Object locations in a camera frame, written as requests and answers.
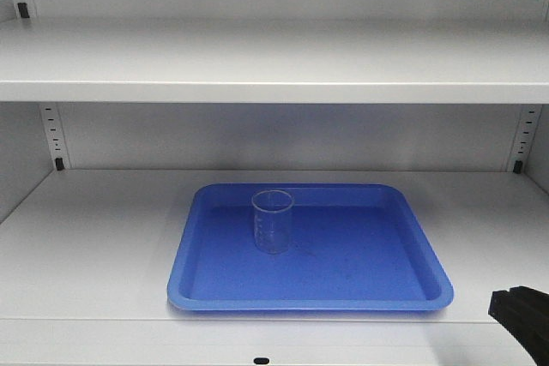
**black shelf clip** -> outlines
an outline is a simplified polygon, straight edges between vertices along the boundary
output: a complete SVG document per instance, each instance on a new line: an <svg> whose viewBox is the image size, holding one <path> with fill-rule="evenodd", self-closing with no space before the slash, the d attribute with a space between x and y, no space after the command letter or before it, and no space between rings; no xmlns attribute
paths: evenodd
<svg viewBox="0 0 549 366"><path fill-rule="evenodd" d="M518 286L494 291L488 314L507 329L538 366L549 366L549 295Z"/></svg>
<svg viewBox="0 0 549 366"><path fill-rule="evenodd" d="M24 2L18 3L17 9L19 10L19 16L22 19L28 19L31 17L30 14L28 13L28 7L26 3Z"/></svg>
<svg viewBox="0 0 549 366"><path fill-rule="evenodd" d="M63 158L55 158L55 168L58 171L64 171L65 164L63 163Z"/></svg>

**clear beaker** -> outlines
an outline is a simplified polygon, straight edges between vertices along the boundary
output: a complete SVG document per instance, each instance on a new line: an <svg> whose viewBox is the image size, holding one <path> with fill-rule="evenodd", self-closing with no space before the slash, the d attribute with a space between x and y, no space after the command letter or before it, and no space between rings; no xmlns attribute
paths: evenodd
<svg viewBox="0 0 549 366"><path fill-rule="evenodd" d="M276 255L290 247L293 203L293 196L280 189L264 190L251 198L254 238L262 252Z"/></svg>

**plastic tray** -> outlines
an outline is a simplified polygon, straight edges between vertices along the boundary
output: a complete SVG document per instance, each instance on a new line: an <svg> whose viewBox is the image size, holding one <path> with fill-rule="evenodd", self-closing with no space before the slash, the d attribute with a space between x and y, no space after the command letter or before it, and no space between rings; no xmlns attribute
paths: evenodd
<svg viewBox="0 0 549 366"><path fill-rule="evenodd" d="M294 196L293 242L256 248L251 197ZM192 310L436 310L454 296L404 196L379 184L229 183L200 189L168 283Z"/></svg>

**white cabinet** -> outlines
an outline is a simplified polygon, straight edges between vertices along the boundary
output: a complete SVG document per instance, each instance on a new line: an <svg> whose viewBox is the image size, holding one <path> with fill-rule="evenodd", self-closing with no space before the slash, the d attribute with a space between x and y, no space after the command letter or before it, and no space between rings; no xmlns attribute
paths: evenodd
<svg viewBox="0 0 549 366"><path fill-rule="evenodd" d="M0 363L533 364L487 310L549 291L547 0L0 5ZM174 309L192 196L222 182L398 188L454 302Z"/></svg>

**shelf front panel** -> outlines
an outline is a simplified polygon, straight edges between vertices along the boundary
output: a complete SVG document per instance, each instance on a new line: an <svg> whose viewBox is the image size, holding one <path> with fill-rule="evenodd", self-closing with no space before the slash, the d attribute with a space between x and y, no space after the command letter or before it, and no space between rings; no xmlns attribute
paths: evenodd
<svg viewBox="0 0 549 366"><path fill-rule="evenodd" d="M0 100L549 103L544 22L37 19Z"/></svg>

